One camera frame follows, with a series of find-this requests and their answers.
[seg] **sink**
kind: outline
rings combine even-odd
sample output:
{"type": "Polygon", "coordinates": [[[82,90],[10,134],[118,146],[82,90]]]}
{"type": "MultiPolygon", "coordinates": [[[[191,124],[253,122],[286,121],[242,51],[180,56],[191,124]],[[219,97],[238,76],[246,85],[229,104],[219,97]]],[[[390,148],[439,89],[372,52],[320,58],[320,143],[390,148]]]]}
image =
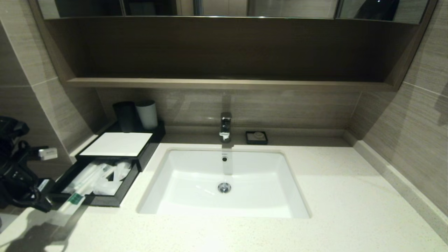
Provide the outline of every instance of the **sink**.
{"type": "Polygon", "coordinates": [[[281,153],[166,152],[139,213],[310,218],[281,153]]]}

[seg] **plastic packaging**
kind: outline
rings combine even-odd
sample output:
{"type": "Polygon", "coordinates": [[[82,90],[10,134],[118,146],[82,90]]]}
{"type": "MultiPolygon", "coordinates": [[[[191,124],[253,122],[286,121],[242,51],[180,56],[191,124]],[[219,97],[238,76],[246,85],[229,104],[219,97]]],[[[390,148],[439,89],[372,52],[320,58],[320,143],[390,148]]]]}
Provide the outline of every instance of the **plastic packaging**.
{"type": "Polygon", "coordinates": [[[70,184],[62,191],[63,193],[74,193],[75,192],[75,186],[78,185],[80,182],[85,181],[88,179],[98,168],[98,164],[92,162],[88,164],[79,174],[76,176],[75,179],[70,182],[70,184]]]}
{"type": "Polygon", "coordinates": [[[101,178],[106,178],[115,170],[115,166],[108,164],[100,164],[96,166],[92,172],[89,172],[88,176],[83,175],[84,180],[77,180],[77,183],[73,184],[73,190],[75,191],[70,198],[62,204],[58,209],[58,212],[64,215],[72,215],[79,208],[81,203],[86,199],[85,195],[90,194],[93,191],[97,181],[101,178]]]}
{"type": "Polygon", "coordinates": [[[113,174],[113,181],[120,181],[129,174],[131,171],[131,163],[129,161],[123,161],[116,165],[115,172],[113,174]]]}
{"type": "Polygon", "coordinates": [[[97,195],[114,195],[121,186],[121,183],[121,181],[108,181],[102,178],[95,184],[93,193],[97,195]]]}

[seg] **shelf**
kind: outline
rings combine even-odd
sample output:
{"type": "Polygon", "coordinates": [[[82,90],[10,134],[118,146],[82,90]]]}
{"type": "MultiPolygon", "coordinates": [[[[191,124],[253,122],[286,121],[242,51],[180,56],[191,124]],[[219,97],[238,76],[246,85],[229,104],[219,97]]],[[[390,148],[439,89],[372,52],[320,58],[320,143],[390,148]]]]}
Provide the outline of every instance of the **shelf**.
{"type": "Polygon", "coordinates": [[[382,82],[342,81],[276,81],[227,79],[167,79],[167,78],[73,78],[65,82],[69,87],[121,88],[185,88],[185,89],[259,89],[306,91],[393,91],[393,86],[382,82]]]}

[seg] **chrome faucet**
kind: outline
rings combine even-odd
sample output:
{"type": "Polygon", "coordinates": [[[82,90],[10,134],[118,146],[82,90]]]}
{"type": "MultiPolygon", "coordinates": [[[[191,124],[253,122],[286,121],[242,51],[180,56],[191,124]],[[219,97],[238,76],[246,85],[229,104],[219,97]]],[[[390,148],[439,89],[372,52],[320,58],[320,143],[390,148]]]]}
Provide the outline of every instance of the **chrome faucet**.
{"type": "Polygon", "coordinates": [[[230,143],[230,120],[232,114],[229,112],[221,113],[220,140],[222,143],[230,143]]]}

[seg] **faucet handle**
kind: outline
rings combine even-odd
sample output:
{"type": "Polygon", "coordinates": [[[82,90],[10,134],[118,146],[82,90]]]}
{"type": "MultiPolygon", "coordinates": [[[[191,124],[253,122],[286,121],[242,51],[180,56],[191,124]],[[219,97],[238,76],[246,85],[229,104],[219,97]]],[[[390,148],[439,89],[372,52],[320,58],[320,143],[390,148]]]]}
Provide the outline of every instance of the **faucet handle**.
{"type": "Polygon", "coordinates": [[[232,113],[230,112],[221,113],[221,120],[230,120],[230,119],[232,119],[232,113]]]}

